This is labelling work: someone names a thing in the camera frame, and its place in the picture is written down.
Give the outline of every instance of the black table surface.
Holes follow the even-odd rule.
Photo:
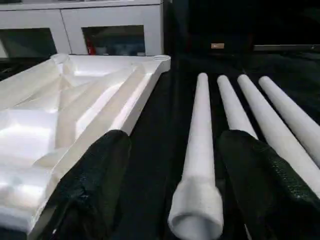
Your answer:
[[[218,76],[223,74],[229,77],[259,139],[264,140],[237,77],[247,74],[255,84],[264,75],[271,77],[320,124],[319,59],[319,54],[292,53],[205,57],[181,54],[172,59],[171,71],[159,78],[130,135],[132,149],[119,199],[123,213],[111,239],[176,239],[167,219],[172,194],[181,179],[199,73],[209,76],[213,139],[228,129],[217,85]],[[246,239],[244,222],[219,155],[215,156],[215,172],[224,206],[221,239]]]

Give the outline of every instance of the glass cabinet door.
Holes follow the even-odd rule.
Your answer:
[[[60,10],[0,11],[0,58],[71,53]]]
[[[49,28],[0,29],[0,41],[8,58],[49,57],[57,53]]]
[[[145,56],[143,25],[82,27],[89,54]]]
[[[73,54],[163,54],[162,5],[63,9]]]

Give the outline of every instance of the white plastic tube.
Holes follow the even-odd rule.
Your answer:
[[[315,164],[320,168],[320,126],[269,77],[263,76],[260,78],[259,84]]]
[[[223,203],[215,184],[208,76],[198,76],[182,179],[172,198],[171,231],[183,240],[218,239]]]
[[[316,164],[250,79],[241,75],[238,83],[268,144],[291,165],[319,198],[320,170]]]
[[[258,139],[235,90],[229,82],[229,79],[225,75],[221,75],[218,77],[217,83],[229,129],[247,132],[255,139]]]

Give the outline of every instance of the white tray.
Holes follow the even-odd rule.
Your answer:
[[[94,141],[131,133],[169,69],[169,56],[57,54],[0,82],[0,225],[29,233]]]

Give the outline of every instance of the white cabinet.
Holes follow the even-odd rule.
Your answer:
[[[162,4],[61,11],[73,54],[163,54]]]
[[[0,19],[0,58],[164,53],[162,0],[22,0]]]
[[[0,11],[0,57],[71,53],[59,9]]]

